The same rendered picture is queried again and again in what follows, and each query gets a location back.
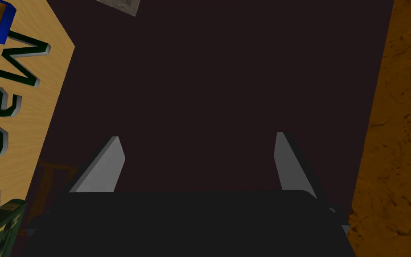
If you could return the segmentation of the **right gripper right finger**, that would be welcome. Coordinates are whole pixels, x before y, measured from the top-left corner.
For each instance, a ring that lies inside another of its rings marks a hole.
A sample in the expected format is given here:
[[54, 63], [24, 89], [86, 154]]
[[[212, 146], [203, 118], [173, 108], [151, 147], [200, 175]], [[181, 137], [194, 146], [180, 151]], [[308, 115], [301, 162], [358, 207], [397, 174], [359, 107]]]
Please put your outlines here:
[[291, 133], [276, 134], [274, 160], [283, 190], [306, 191], [330, 210], [335, 210], [316, 172]]

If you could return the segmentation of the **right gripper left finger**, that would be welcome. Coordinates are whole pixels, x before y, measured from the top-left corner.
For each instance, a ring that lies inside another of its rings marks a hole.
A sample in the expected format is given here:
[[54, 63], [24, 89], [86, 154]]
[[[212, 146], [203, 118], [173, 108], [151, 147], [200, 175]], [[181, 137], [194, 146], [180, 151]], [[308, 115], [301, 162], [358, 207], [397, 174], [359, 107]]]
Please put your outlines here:
[[78, 175], [68, 186], [69, 193], [113, 192], [125, 160], [119, 137], [110, 137], [79, 169]]

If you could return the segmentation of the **tan board with raised letters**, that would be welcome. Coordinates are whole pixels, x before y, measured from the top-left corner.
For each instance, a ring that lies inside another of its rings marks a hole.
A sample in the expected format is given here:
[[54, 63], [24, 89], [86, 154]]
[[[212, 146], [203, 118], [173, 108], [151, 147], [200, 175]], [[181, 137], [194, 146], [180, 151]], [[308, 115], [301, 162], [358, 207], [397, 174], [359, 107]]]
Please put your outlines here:
[[39, 78], [37, 87], [0, 77], [0, 87], [22, 97], [14, 117], [0, 117], [8, 148], [0, 156], [0, 203], [24, 199], [75, 49], [47, 0], [5, 0], [16, 8], [11, 30], [50, 44], [48, 55], [21, 57], [18, 62]]

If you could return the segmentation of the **green patterned box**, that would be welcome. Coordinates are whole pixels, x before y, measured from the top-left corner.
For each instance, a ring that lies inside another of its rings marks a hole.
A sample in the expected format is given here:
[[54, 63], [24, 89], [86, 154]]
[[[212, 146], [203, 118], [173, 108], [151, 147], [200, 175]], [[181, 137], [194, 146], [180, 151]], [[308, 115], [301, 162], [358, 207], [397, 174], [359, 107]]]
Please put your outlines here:
[[0, 257], [10, 257], [26, 202], [12, 199], [0, 207]]

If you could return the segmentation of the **dark brown flat surface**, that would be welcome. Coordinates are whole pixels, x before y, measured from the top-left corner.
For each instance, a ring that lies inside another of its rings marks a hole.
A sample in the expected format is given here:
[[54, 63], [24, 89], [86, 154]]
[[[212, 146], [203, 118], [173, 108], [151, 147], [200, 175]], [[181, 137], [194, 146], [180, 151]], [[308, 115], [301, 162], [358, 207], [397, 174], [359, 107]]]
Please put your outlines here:
[[289, 130], [352, 211], [394, 0], [47, 0], [75, 49], [40, 159], [117, 135], [118, 191], [279, 189]]

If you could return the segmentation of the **grey flat piece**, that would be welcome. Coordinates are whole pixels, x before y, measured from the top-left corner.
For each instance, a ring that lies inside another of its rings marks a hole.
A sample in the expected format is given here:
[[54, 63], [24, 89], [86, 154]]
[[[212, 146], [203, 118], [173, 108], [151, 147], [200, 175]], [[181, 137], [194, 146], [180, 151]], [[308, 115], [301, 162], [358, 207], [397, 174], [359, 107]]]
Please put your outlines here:
[[135, 17], [141, 0], [96, 0], [96, 1]]

